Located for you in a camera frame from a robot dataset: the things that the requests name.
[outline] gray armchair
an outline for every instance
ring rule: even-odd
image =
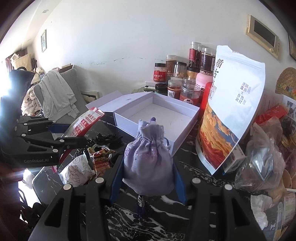
[[[82,115],[84,112],[86,112],[88,109],[85,106],[86,102],[83,99],[83,97],[80,93],[80,89],[77,85],[76,69],[67,70],[64,73],[61,73],[61,76],[68,83],[68,85],[72,89],[72,91],[77,99],[77,101],[75,102],[75,105],[76,105],[77,109],[79,110],[79,114],[76,116],[76,118],[77,118],[80,115]],[[43,107],[44,98],[43,98],[40,86],[35,85],[33,90],[34,90],[34,93],[35,93],[37,99],[40,101],[41,107]],[[66,114],[63,117],[61,117],[60,119],[58,119],[57,123],[71,124],[71,123],[73,123],[73,121],[76,118],[73,118],[73,117],[69,116],[68,114]]]

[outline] marble tabletop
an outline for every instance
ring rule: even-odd
[[[195,150],[195,137],[197,134],[196,124],[173,159],[178,160],[185,169],[188,169],[194,177],[199,177],[213,186],[234,186],[235,173],[222,175],[221,170],[211,176],[200,162]],[[123,136],[123,144],[116,151],[125,149],[125,146],[134,140],[132,136],[115,126],[113,115],[106,115],[96,122],[87,132],[87,138],[95,138],[98,133],[102,135],[117,134]],[[68,165],[75,150],[65,159],[59,170]],[[33,188],[40,202],[49,205],[58,191],[63,187],[58,174],[53,174],[50,167],[44,167],[34,178]],[[250,193],[238,190],[250,208]],[[166,196],[145,197],[148,218],[143,220],[136,212],[137,194],[124,183],[121,186],[118,199],[112,207],[105,206],[106,219],[112,240],[184,240],[191,206],[184,206],[178,201],[175,190]],[[85,204],[81,204],[80,229],[81,240],[86,240],[85,230]],[[216,206],[211,207],[209,240],[217,240],[217,217]]]

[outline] black jar lid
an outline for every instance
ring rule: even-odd
[[[164,63],[155,63],[155,67],[165,67]]]
[[[184,62],[177,62],[176,64],[177,64],[177,65],[184,65],[184,66],[187,66],[187,64],[184,63]]]
[[[166,93],[168,91],[168,85],[166,83],[157,83],[155,84],[155,91]]]
[[[188,70],[188,71],[192,71],[192,72],[196,72],[196,73],[199,72],[199,70],[198,70],[197,68],[187,67],[187,70]]]

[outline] pink jar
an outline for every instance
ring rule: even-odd
[[[195,85],[197,87],[201,88],[200,101],[202,100],[203,93],[205,91],[205,85],[208,82],[213,82],[213,76],[212,75],[203,74],[202,71],[196,75]]]

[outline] red bottle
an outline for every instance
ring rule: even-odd
[[[204,112],[205,112],[205,107],[207,105],[207,99],[209,97],[211,87],[212,87],[212,82],[206,83],[205,91],[204,91],[204,94],[203,94],[203,97],[202,97],[202,102],[200,104],[200,112],[198,114],[199,118],[201,118],[203,116]]]

